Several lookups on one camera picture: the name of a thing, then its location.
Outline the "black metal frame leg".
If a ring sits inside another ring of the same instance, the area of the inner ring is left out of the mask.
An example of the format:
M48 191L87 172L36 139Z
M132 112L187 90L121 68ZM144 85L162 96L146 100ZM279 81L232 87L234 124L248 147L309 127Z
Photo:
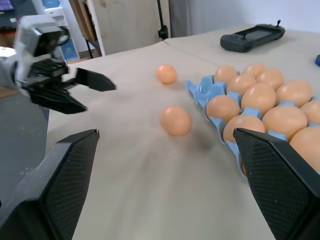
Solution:
M100 44L98 40L85 39L88 54L90 59L99 58L102 56Z

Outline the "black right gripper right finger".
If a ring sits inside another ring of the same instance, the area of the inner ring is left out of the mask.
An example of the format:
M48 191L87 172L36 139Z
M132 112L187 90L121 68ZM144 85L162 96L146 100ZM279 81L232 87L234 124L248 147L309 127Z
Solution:
M320 240L320 174L290 144L233 132L253 197L276 240Z

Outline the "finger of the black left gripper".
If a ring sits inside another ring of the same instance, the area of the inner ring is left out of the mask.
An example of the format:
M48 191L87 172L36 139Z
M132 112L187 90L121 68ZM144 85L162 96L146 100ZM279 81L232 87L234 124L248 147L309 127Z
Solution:
M79 85L87 86L99 92L114 91L117 86L105 75L94 71L78 68L75 81Z
M66 90L52 90L43 87L33 87L28 90L32 103L63 114L77 114L87 110L87 107L70 96Z

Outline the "blue and white box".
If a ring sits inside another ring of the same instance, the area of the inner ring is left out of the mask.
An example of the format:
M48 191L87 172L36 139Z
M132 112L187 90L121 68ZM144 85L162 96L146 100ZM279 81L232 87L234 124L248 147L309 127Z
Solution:
M60 46L60 50L61 50L63 59L66 62L79 59L78 51L72 39L69 39L65 44Z

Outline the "black stand pole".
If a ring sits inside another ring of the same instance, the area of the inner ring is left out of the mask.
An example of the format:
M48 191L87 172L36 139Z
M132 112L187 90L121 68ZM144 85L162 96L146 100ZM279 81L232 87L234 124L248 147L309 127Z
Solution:
M168 27L164 24L163 21L163 13L162 13L162 7L161 7L161 1L157 1L157 8L158 8L158 14L159 14L159 21L160 21L160 29L158 30L158 36L163 41L169 38L169 31Z

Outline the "light wooden board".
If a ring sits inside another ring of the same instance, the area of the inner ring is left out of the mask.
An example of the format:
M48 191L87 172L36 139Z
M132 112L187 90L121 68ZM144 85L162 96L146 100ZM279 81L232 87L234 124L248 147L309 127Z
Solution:
M104 56L105 50L101 39L101 33L98 25L98 18L94 2L99 3L100 8L106 7L106 0L68 0L79 26L80 32L85 39L89 56L92 59L92 45L98 52L98 55Z

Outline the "blue plastic egg tray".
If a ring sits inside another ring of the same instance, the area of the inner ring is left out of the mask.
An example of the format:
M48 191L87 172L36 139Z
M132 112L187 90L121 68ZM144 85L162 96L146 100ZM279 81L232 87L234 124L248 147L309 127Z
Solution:
M241 100L243 95L236 92L227 93L228 84L225 82L214 82L214 76L212 75L203 77L199 84L194 84L192 81L187 80L185 81L185 87L188 93L190 94L190 96L193 98L195 104L202 109L207 121L210 122L213 125L213 127L216 129L218 137L222 142L222 144L226 148L230 149L230 151L235 156L236 164L239 168L239 171L241 172L241 175L245 178L246 176L244 176L241 169L241 164L243 163L243 161L241 159L241 154L240 154L237 142L236 141L235 143L232 143L230 141L224 142L223 140L223 131L228 122L225 122L224 120L215 118L215 117L208 118L206 114L206 107L208 102L215 96L226 95L226 96L230 96L238 103L239 111L240 111L239 115L250 115L250 116L258 117L262 121L262 118L266 113L262 115L262 113L258 109L249 108L249 107L246 107L244 110L242 110ZM280 105L295 107L295 105L292 102L281 101L279 104L276 104L275 102L275 106L273 108ZM307 123L307 127L320 127L320 124ZM288 139L284 134L274 133L271 131L266 132L266 129L265 129L265 133L270 136L273 136L288 142Z

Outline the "white water dispenser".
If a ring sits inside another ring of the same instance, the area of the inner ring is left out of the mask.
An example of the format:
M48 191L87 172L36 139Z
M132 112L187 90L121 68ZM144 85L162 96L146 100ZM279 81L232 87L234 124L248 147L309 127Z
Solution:
M61 6L46 8L44 12L46 15L49 15L51 18L53 18L56 21L58 26L66 26L65 14Z

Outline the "black handheld controller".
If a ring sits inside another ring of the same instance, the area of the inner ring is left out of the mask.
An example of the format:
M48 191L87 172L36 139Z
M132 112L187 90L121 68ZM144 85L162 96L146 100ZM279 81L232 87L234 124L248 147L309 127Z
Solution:
M281 20L279 19L277 25L257 24L233 34L225 34L220 38L220 46L226 51L247 53L252 49L282 38L286 30L280 26L280 23Z

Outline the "blue water bottle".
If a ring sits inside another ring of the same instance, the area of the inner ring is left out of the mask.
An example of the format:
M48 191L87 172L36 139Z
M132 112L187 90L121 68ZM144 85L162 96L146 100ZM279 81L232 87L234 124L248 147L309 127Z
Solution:
M60 0L41 0L46 9L57 8L60 6Z

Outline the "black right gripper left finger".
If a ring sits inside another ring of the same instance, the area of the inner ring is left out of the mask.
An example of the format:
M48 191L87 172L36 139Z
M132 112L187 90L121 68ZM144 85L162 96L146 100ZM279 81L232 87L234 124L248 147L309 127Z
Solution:
M90 129L54 144L1 203L0 240L72 240L99 139Z

